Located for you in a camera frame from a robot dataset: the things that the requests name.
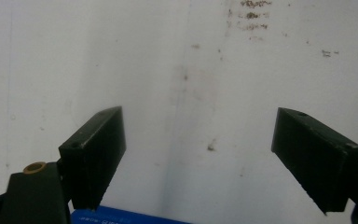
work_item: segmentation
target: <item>white surface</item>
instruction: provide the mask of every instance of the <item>white surface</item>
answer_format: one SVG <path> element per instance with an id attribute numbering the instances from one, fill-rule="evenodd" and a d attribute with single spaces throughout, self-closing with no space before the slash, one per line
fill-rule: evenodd
<path id="1" fill-rule="evenodd" d="M 358 143 L 358 1 L 0 1 L 0 193 L 115 105 L 128 150 L 104 205 L 195 223 L 350 223 L 352 203 L 325 217 L 270 144 L 278 106 Z"/>

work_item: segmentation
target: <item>stained white surface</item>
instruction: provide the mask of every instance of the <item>stained white surface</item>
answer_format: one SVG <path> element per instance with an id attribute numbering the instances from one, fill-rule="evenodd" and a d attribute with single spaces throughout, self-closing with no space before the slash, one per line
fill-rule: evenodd
<path id="1" fill-rule="evenodd" d="M 350 223 L 352 203 L 325 217 L 270 145 L 278 106 L 358 143 L 358 1 L 0 1 L 0 193 L 115 105 L 128 150 L 104 205 Z"/>

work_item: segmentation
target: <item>blue object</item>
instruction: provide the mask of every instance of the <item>blue object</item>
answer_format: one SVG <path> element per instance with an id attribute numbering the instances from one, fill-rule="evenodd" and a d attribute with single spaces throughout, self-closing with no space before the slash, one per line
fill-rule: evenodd
<path id="1" fill-rule="evenodd" d="M 99 206 L 95 212 L 77 209 L 72 213 L 71 219 L 73 224 L 188 224 L 104 206 Z"/>

